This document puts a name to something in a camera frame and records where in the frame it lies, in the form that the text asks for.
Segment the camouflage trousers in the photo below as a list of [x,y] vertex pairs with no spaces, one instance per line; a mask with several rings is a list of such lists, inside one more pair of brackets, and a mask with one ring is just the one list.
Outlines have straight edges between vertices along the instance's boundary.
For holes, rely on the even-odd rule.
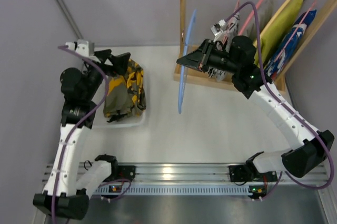
[[142,116],[146,110],[144,69],[130,59],[125,74],[108,79],[108,93],[103,107],[107,122]]

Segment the light blue hanger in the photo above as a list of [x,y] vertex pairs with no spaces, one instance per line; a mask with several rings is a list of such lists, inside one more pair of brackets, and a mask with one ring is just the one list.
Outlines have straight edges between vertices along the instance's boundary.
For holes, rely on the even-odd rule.
[[188,73],[188,60],[185,58],[190,50],[192,49],[192,40],[194,33],[194,26],[196,22],[197,9],[195,9],[191,15],[187,30],[185,32],[185,41],[183,42],[183,53],[182,57],[177,60],[177,64],[181,66],[180,78],[179,78],[179,93],[178,93],[178,113],[182,113],[183,101],[184,101],[184,93],[185,86],[187,81],[187,73]]

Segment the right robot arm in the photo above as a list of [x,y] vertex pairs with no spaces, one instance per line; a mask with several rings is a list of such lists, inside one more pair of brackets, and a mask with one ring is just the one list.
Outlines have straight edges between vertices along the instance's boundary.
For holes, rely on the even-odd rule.
[[253,42],[246,36],[236,36],[229,51],[219,50],[219,45],[219,41],[205,39],[197,49],[176,62],[200,72],[212,67],[231,73],[236,90],[258,106],[287,140],[287,149],[258,152],[246,161],[251,178],[267,172],[286,172],[302,178],[325,160],[333,168],[330,149],[334,135],[310,124],[282,96],[271,78],[254,63]]

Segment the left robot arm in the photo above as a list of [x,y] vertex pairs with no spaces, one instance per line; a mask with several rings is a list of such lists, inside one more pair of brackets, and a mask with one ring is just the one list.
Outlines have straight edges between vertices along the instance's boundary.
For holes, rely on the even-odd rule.
[[94,164],[78,177],[80,158],[88,135],[93,127],[97,109],[108,94],[108,77],[126,73],[130,53],[113,55],[111,50],[79,53],[78,47],[59,46],[86,65],[86,71],[75,67],[65,69],[60,75],[64,105],[60,125],[60,139],[52,166],[42,192],[33,197],[33,205],[57,223],[82,220],[87,214],[90,199],[104,183],[124,182],[118,178],[118,161],[115,156],[100,154]]

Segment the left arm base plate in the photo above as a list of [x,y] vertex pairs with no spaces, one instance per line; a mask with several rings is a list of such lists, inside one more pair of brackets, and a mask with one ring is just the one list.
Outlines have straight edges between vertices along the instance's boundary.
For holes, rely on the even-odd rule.
[[127,179],[131,182],[134,180],[136,175],[136,166],[134,165],[119,165],[115,172],[115,179]]

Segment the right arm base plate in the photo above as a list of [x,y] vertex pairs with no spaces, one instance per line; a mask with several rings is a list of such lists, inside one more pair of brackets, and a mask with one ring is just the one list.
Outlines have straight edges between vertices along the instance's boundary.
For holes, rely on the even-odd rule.
[[262,181],[263,176],[257,172],[256,168],[247,164],[235,164],[229,166],[231,182],[255,182]]

